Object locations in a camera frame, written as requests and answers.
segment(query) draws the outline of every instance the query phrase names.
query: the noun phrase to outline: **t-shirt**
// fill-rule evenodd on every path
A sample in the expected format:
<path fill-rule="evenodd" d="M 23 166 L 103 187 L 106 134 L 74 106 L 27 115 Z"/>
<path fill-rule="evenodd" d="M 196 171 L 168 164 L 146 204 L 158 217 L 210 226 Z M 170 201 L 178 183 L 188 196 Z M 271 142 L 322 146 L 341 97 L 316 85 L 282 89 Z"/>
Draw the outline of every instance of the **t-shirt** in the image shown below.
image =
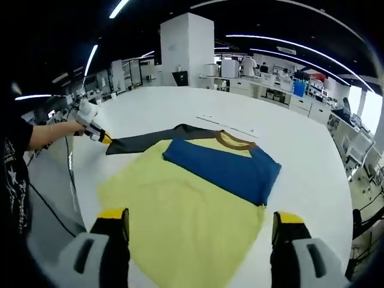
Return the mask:
<path fill-rule="evenodd" d="M 22 118 L 14 118 L 5 130 L 3 150 L 3 173 L 7 205 L 11 209 L 11 219 L 19 233 L 25 236 L 31 226 L 29 207 L 28 168 L 23 159 L 32 136 L 33 126 Z"/>
<path fill-rule="evenodd" d="M 241 65 L 244 68 L 244 75 L 246 76 L 254 76 L 253 68 L 257 67 L 256 61 L 253 58 L 244 58 L 241 62 Z"/>
<path fill-rule="evenodd" d="M 255 147 L 223 133 L 188 142 L 243 157 Z M 159 287 L 224 287 L 256 240 L 265 206 L 165 161 L 170 143 L 158 142 L 102 183 L 101 205 L 129 209 L 132 259 Z"/>

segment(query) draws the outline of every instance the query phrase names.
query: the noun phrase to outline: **desk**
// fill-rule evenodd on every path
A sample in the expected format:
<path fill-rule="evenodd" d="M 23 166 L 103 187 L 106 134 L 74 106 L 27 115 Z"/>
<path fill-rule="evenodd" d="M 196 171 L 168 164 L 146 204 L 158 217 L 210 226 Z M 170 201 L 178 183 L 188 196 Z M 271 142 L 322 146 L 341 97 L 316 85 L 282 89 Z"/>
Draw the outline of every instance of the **desk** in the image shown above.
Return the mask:
<path fill-rule="evenodd" d="M 302 217 L 312 237 L 321 238 L 336 253 L 344 272 L 352 244 L 352 201 L 343 163 L 325 126 L 265 101 L 191 87 L 148 87 L 121 94 L 100 105 L 96 121 L 114 138 L 165 130 L 180 123 L 222 129 L 196 118 L 204 114 L 221 116 L 237 127 L 252 125 L 258 138 L 233 135 L 256 141 L 282 165 L 263 228 L 229 286 L 270 287 L 275 211 Z M 100 211 L 97 185 L 137 154 L 106 156 L 107 146 L 87 137 L 75 137 L 73 145 L 77 197 L 89 230 Z M 137 286 L 153 287 L 133 263 L 129 279 Z"/>

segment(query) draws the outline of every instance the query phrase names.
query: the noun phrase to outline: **black ceiling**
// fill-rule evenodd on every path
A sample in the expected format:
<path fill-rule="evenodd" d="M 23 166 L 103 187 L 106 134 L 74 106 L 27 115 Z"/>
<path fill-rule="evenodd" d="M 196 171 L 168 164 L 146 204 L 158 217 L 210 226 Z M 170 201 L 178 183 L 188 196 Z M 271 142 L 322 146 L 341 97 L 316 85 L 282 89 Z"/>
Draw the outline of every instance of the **black ceiling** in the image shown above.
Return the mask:
<path fill-rule="evenodd" d="M 206 1 L 130 0 L 115 19 L 109 19 L 119 1 L 14 1 L 10 4 L 16 12 L 5 15 L 7 41 L 3 43 L 8 49 L 4 55 L 11 75 L 20 83 L 24 94 L 55 93 L 60 87 L 52 80 L 78 67 L 85 69 L 95 44 L 99 48 L 90 73 L 107 67 L 113 60 L 159 50 L 160 24 L 186 12 L 213 20 L 216 40 L 237 47 L 238 52 L 249 53 L 249 48 L 277 51 L 277 43 L 226 38 L 227 34 L 281 38 L 319 50 L 357 74 L 376 77 L 367 45 L 333 20 L 298 5 L 276 0 L 228 0 L 191 10 L 192 5 Z M 368 5 L 366 1 L 300 0 L 300 3 L 325 10 L 369 40 L 378 52 L 384 50 L 378 2 Z M 348 73 L 315 53 L 297 47 L 296 51 L 297 57 L 335 74 Z"/>

